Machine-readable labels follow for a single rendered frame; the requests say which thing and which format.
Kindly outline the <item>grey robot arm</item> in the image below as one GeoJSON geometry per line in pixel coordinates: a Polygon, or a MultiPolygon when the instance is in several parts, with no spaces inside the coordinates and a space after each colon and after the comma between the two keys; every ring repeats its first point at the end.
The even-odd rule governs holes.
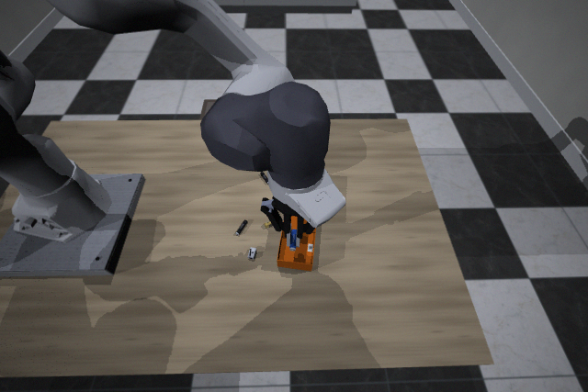
{"type": "MultiPolygon", "coordinates": [[[[267,171],[273,196],[314,228],[345,206],[324,168],[331,121],[319,92],[295,83],[213,0],[47,1],[106,33],[166,29],[193,38],[233,78],[200,123],[210,154],[236,170],[267,171]]],[[[14,231],[66,243],[94,227],[111,199],[52,139],[17,132],[35,86],[30,70],[0,50],[0,176],[20,193],[14,231]]]]}

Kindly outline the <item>orange three-compartment bin rack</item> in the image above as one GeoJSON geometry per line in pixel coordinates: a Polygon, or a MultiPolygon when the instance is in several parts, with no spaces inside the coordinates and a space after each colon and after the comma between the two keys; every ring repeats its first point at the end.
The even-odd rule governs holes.
{"type": "MultiPolygon", "coordinates": [[[[298,217],[291,216],[291,230],[296,230],[298,227],[298,217]]],[[[312,234],[303,233],[300,239],[300,247],[296,247],[296,251],[290,251],[287,246],[287,238],[282,230],[279,243],[277,266],[311,271],[313,264],[314,244],[315,244],[316,228],[312,234]]]]}

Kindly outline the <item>blue battery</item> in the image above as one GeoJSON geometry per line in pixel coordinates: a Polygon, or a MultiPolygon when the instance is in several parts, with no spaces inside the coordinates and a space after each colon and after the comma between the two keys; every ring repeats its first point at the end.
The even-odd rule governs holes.
{"type": "Polygon", "coordinates": [[[289,249],[291,251],[296,251],[296,236],[297,236],[297,230],[292,230],[291,231],[290,246],[289,246],[289,249]]]}

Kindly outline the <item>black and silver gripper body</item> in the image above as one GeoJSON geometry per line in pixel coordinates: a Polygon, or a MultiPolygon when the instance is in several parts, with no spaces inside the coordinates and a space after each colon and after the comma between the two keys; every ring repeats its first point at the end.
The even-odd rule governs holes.
{"type": "Polygon", "coordinates": [[[283,213],[287,213],[290,214],[291,216],[295,216],[297,217],[299,215],[298,212],[296,212],[294,209],[292,209],[291,207],[289,207],[287,204],[282,203],[281,201],[279,201],[278,199],[276,199],[274,196],[272,197],[272,199],[274,199],[272,201],[272,206],[277,209],[278,211],[280,211],[282,214],[283,213]],[[276,205],[277,204],[277,205],[276,205]],[[283,212],[285,211],[285,212],[283,212]]]}

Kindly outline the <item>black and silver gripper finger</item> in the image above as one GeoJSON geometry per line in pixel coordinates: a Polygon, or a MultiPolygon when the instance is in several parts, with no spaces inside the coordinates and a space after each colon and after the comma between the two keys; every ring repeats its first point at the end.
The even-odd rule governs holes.
{"type": "Polygon", "coordinates": [[[296,236],[296,247],[300,246],[300,239],[302,239],[302,235],[304,232],[306,232],[306,234],[312,234],[312,232],[315,230],[315,228],[307,221],[306,224],[304,223],[304,218],[301,215],[298,215],[298,227],[297,227],[297,236],[296,236]],[[303,220],[303,222],[302,222],[303,220]]]}
{"type": "Polygon", "coordinates": [[[280,217],[277,209],[272,206],[272,201],[274,199],[269,200],[268,198],[264,197],[262,199],[261,211],[267,215],[270,222],[272,223],[273,227],[276,231],[284,231],[285,238],[287,238],[287,246],[290,246],[290,239],[291,239],[291,216],[290,214],[283,213],[284,215],[284,222],[280,217]],[[289,224],[289,216],[290,216],[290,224],[289,224]],[[289,238],[290,234],[290,238],[289,238]]]}

